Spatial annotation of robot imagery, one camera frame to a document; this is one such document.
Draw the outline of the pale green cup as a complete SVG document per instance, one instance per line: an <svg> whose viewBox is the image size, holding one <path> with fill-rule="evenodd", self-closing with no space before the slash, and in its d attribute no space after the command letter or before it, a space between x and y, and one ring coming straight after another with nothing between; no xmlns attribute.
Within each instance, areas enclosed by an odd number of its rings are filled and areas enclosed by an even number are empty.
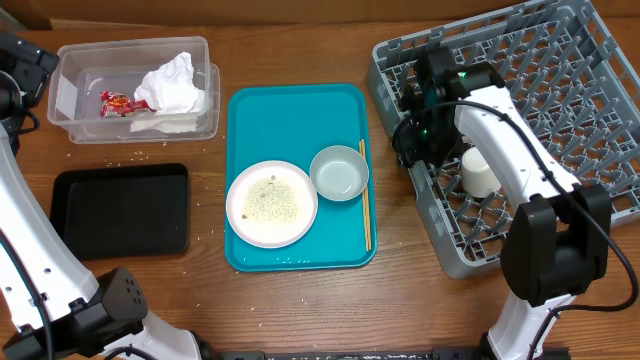
<svg viewBox="0 0 640 360"><path fill-rule="evenodd" d="M462 155L461 177L463 190L472 197L486 198L501 189L500 182L476 147Z"/></svg>

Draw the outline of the grey dishwasher rack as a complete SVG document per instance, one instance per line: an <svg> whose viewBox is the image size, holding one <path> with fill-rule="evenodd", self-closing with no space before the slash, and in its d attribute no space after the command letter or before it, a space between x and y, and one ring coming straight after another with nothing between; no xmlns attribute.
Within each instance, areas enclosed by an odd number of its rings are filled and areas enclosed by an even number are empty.
<svg viewBox="0 0 640 360"><path fill-rule="evenodd" d="M547 151L585 185L610 193L611 222L639 217L639 78L588 1L528 1L377 44L367 86L387 134L416 88L417 58L447 46L457 63L490 63ZM409 169L418 212L443 271L495 269L512 211L503 192L477 200L460 161Z"/></svg>

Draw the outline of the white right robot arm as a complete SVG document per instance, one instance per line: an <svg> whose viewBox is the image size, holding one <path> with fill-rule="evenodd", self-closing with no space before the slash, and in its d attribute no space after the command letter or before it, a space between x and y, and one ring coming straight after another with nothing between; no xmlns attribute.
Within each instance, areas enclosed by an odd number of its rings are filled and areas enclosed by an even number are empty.
<svg viewBox="0 0 640 360"><path fill-rule="evenodd" d="M495 68L487 62L461 66L442 47L421 54L414 73L418 85L404 90L400 108L406 116L391 140L400 164L441 166L468 138L515 211L500 253L510 293L482 337L478 358L536 359L561 313L631 307L639 281L610 237L610 195L601 185L581 185L556 162L520 116ZM629 276L629 298L616 305L575 303L605 275L610 253Z"/></svg>

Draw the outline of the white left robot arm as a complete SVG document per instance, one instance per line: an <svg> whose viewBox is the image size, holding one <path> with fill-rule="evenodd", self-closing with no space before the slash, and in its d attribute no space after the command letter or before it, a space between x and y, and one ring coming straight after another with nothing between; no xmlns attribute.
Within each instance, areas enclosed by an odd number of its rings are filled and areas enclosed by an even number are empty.
<svg viewBox="0 0 640 360"><path fill-rule="evenodd" d="M195 333L149 311L135 277L119 267L100 277L63 243L16 162L25 119L59 62L57 55L1 34L1 293L15 334L9 359L213 359Z"/></svg>

